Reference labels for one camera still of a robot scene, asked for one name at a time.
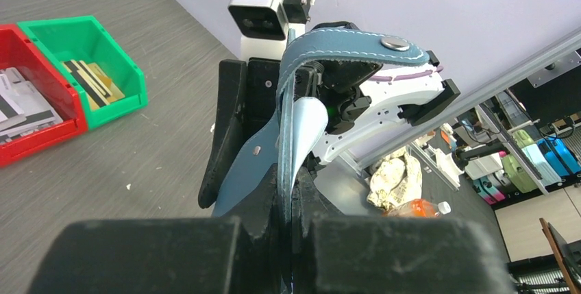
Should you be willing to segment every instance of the green bin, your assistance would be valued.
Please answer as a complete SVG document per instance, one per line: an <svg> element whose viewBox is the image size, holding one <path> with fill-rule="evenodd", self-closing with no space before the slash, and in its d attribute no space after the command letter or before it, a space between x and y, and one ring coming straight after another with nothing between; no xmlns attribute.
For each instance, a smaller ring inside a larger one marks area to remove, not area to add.
<svg viewBox="0 0 581 294"><path fill-rule="evenodd" d="M147 105L143 72L93 16L17 23L79 93L90 130ZM96 62L125 98L91 110L85 90L61 62Z"/></svg>

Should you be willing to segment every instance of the plastic bottle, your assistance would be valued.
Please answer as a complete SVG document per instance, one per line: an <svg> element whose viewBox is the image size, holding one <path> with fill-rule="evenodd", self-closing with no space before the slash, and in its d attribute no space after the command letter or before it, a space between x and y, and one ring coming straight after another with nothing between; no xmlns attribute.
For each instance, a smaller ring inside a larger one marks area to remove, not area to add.
<svg viewBox="0 0 581 294"><path fill-rule="evenodd" d="M425 199L414 199L387 213L389 217L439 217L448 214L452 208L446 201L432 204Z"/></svg>

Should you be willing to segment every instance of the leather strap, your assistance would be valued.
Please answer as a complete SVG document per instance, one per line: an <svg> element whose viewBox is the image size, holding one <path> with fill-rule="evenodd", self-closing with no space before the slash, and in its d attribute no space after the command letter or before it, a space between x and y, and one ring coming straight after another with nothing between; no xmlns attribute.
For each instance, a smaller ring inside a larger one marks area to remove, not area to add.
<svg viewBox="0 0 581 294"><path fill-rule="evenodd" d="M292 101L295 71L301 65L313 60L340 60L421 66L429 61L429 55L411 42L407 42L410 48L404 52L387 49L381 43L386 36L352 29L325 28L308 32L287 46L280 63L277 112L238 153L220 188L214 216L224 215L250 194L273 163L278 162L279 188L292 188L293 104L282 102L285 97ZM284 149L280 149L280 154L276 147L279 134L279 144L285 145ZM290 197L290 193L280 195Z"/></svg>

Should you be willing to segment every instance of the crumpled fabric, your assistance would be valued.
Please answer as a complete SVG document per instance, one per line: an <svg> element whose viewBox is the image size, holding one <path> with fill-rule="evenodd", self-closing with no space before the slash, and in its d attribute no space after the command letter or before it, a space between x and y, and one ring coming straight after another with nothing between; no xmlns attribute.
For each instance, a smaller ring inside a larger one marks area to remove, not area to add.
<svg viewBox="0 0 581 294"><path fill-rule="evenodd" d="M421 198L421 165L406 147L381 159L374 167L377 171L369 183L369 203L388 211Z"/></svg>

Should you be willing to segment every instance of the purple cable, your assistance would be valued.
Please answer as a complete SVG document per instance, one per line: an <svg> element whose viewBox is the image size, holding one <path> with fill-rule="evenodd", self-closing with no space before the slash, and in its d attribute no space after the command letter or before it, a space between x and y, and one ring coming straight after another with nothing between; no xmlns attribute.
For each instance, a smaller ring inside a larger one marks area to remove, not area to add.
<svg viewBox="0 0 581 294"><path fill-rule="evenodd" d="M444 70L443 66L437 66L436 67L436 72L440 72ZM414 79L414 78L420 78L420 77L424 77L424 76L428 76L433 74L434 71L431 70L426 70L426 71L422 71L421 73L411 73L409 75L401 75L401 76L397 76L395 79L391 76L379 76L379 75L374 75L371 76L371 78L369 78L369 80L375 80L377 82L396 82L398 80L406 80L406 79Z"/></svg>

